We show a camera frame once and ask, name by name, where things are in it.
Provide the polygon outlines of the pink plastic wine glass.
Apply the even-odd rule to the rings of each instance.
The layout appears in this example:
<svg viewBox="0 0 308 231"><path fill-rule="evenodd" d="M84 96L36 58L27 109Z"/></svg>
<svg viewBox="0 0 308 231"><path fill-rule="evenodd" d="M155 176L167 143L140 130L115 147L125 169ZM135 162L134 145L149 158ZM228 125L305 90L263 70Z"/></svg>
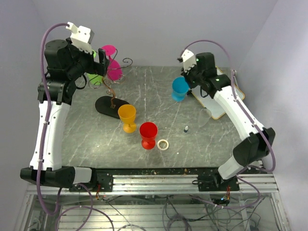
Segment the pink plastic wine glass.
<svg viewBox="0 0 308 231"><path fill-rule="evenodd" d="M105 45L101 47L105 51L106 56L108 57L108 60L110 61L108 70L107 70L107 76L108 78L115 82L121 79L123 73L120 67L120 64L115 60L115 57L117 55L117 49L113 45Z"/></svg>

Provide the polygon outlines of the green plastic wine glass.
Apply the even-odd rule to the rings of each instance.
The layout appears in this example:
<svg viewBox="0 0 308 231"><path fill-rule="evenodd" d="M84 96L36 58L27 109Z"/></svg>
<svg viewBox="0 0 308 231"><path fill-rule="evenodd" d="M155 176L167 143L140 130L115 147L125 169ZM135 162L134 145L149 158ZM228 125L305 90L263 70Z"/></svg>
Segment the green plastic wine glass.
<svg viewBox="0 0 308 231"><path fill-rule="evenodd" d="M87 73L88 77L88 86L92 89L97 89L102 85L102 76L98 74L89 74Z"/></svg>

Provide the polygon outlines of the blue plastic wine glass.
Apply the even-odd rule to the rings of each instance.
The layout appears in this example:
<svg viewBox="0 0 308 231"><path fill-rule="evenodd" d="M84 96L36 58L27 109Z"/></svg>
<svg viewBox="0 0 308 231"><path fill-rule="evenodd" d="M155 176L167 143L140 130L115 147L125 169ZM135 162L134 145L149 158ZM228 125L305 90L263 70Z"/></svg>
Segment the blue plastic wine glass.
<svg viewBox="0 0 308 231"><path fill-rule="evenodd" d="M187 84L184 77L176 78L172 83L172 99L177 102L181 102L184 100L185 95L189 90L189 85Z"/></svg>

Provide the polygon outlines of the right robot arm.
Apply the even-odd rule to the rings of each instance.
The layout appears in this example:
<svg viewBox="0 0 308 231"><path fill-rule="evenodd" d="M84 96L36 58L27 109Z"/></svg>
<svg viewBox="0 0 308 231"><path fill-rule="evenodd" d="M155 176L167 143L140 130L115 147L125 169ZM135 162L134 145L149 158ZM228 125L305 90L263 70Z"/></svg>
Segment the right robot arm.
<svg viewBox="0 0 308 231"><path fill-rule="evenodd" d="M275 138L273 128L265 128L248 110L226 74L218 74L214 55L210 52L194 54L185 49L182 76L191 89L199 86L228 115L238 131L241 142L233 149L232 156L218 168L219 174L212 178L212 185L221 191L229 185L229 179L245 167L259 161L272 151Z"/></svg>

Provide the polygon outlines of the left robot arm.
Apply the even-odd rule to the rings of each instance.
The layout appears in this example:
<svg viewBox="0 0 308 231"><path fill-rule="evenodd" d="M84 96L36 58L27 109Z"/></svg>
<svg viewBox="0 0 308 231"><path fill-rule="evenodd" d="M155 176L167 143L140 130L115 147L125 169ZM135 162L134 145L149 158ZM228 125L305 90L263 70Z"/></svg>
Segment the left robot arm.
<svg viewBox="0 0 308 231"><path fill-rule="evenodd" d="M21 179L32 184L56 188L72 188L81 183L87 191L98 186L96 169L62 165L64 124L78 89L75 81L86 73L103 76L109 60L103 49L98 49L99 61L94 51L77 48L72 41L52 40L45 45L47 71L38 86L39 129L32 160L21 169Z"/></svg>

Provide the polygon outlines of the orange plastic wine glass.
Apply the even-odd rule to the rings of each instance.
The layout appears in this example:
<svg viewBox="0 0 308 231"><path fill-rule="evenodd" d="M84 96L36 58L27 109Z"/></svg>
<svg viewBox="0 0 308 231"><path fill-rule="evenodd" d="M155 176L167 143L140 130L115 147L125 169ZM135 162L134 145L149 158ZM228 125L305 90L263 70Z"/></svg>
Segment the orange plastic wine glass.
<svg viewBox="0 0 308 231"><path fill-rule="evenodd" d="M118 115L123 122L123 130L126 133L133 133L137 126L135 124L136 108L131 104L125 104L119 107Z"/></svg>

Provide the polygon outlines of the red plastic wine glass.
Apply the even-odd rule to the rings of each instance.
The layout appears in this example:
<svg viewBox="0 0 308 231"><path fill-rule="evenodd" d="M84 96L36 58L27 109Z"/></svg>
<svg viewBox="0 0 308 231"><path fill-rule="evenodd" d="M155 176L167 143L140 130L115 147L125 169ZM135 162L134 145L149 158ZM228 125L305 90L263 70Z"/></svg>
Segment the red plastic wine glass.
<svg viewBox="0 0 308 231"><path fill-rule="evenodd" d="M140 126L141 145L144 149L153 149L156 145L156 136L158 134L158 127L153 122L145 122Z"/></svg>

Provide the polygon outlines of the white board yellow rim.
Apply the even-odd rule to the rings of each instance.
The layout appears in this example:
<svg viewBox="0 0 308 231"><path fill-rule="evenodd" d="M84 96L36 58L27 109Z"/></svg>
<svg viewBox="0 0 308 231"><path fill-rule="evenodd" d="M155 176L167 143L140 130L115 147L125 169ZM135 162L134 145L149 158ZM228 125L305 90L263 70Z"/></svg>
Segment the white board yellow rim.
<svg viewBox="0 0 308 231"><path fill-rule="evenodd" d="M217 67L217 74L221 75L221 74L228 74L229 71L228 69L221 69ZM244 100L245 98L245 94L237 87L236 87L236 93L239 95L239 97ZM197 99L197 101L204 107L210 110L211 114L212 114L212 118L217 120L220 119L224 114L225 114L225 110L214 100L212 99L210 96L206 96L205 98L203 98L201 96L200 93L200 87L196 87L194 89L191 90L192 91L192 95Z"/></svg>

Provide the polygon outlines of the white tape roll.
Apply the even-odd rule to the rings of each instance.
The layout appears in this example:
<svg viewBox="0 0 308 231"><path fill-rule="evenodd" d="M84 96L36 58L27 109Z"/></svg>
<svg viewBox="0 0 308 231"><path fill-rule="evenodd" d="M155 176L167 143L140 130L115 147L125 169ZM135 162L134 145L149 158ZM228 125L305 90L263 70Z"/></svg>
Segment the white tape roll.
<svg viewBox="0 0 308 231"><path fill-rule="evenodd" d="M169 148L169 142L165 139L161 139L157 142L157 148L161 151L165 151Z"/></svg>

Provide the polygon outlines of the aluminium mounting rail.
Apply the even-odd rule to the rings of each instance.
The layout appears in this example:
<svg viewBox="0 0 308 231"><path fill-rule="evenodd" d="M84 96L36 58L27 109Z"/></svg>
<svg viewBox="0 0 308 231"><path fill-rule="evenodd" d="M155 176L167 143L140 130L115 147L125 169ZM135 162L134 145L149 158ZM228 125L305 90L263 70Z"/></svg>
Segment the aluminium mounting rail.
<svg viewBox="0 0 308 231"><path fill-rule="evenodd" d="M90 187L101 195L277 193L272 174L254 170L220 180L214 168L104 169Z"/></svg>

